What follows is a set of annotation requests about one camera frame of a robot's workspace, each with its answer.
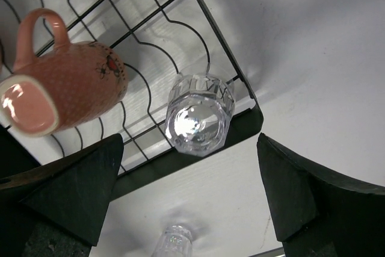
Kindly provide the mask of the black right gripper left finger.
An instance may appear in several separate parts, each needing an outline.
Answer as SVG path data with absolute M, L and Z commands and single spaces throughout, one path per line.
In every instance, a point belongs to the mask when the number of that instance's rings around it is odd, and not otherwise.
M 99 241 L 124 151 L 120 134 L 40 166 L 1 140 L 1 255 L 88 256 Z

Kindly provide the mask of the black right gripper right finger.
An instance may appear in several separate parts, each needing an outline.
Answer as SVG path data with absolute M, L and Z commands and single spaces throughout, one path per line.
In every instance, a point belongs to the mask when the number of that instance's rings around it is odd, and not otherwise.
M 286 256 L 384 256 L 384 187 L 324 167 L 265 134 L 257 154 Z

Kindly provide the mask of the small pink cup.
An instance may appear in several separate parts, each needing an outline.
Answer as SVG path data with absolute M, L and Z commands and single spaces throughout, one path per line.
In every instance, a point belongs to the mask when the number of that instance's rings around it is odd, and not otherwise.
M 33 34 L 40 17 L 52 28 L 54 48 L 38 57 Z M 120 57 L 97 41 L 72 43 L 61 16 L 48 8 L 31 11 L 20 23 L 13 69 L 1 82 L 1 112 L 30 137 L 96 119 L 120 102 L 128 88 Z

